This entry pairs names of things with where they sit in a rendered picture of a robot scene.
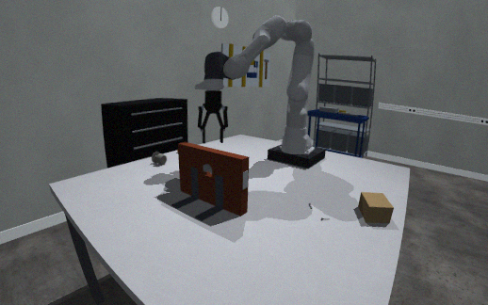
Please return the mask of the brown cardboard box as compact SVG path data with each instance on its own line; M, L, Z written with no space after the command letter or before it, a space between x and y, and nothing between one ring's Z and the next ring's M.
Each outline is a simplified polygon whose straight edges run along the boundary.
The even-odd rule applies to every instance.
M394 210L383 193L361 192L358 207L368 223L390 223Z

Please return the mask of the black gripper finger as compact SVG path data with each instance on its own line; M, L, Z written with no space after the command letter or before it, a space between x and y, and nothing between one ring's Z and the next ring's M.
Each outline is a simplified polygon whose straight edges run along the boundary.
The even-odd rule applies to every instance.
M223 143L223 132L225 131L225 128L228 127L228 119L227 119L227 109L228 109L228 106L222 106L222 110L223 110L223 118L224 118L224 125L223 125L223 122L222 122L222 119L221 119L221 116L220 116L220 112L219 112L219 108L217 106L215 106L216 108L216 111L217 111L217 115L218 115L218 120L219 120L219 123L221 125L220 127L220 142Z
M211 113L211 110L212 110L212 106L209 107L209 110L206 111L206 115L205 115L205 118L203 120L203 126L202 125L202 115L203 115L203 109L204 109L204 105L203 106L199 106L199 119L198 119L198 127L201 128L201 132L203 132L203 144L205 144L205 126L206 126L206 123L208 121L208 118L209 118L209 115Z

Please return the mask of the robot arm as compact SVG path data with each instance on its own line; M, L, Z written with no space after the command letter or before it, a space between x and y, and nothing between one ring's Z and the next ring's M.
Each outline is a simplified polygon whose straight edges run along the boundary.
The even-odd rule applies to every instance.
M223 78L238 79L246 75L254 59L279 38L295 41L287 85L287 95L293 102L288 98L285 134L280 149L284 153L310 154L315 149L311 147L312 139L307 135L306 129L307 94L315 54L315 43L310 37L312 38L312 27L308 22L286 22L283 17L274 16L255 31L252 43L242 53L232 57L223 52L208 54L204 62L204 81L195 85L195 89L220 91L224 88Z

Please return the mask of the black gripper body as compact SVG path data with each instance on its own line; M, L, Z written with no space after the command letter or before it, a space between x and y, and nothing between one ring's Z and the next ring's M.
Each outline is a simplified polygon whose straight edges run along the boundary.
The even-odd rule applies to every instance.
M212 102L212 101L219 101L219 102ZM218 90L208 90L205 92L205 105L204 105L204 108L206 109L206 111L209 110L209 107L212 106L212 110L211 110L211 113L215 113L217 114L217 111L216 111L216 108L215 106L217 106L219 108L219 111L220 109L222 108L222 104L221 104L221 91L218 91Z

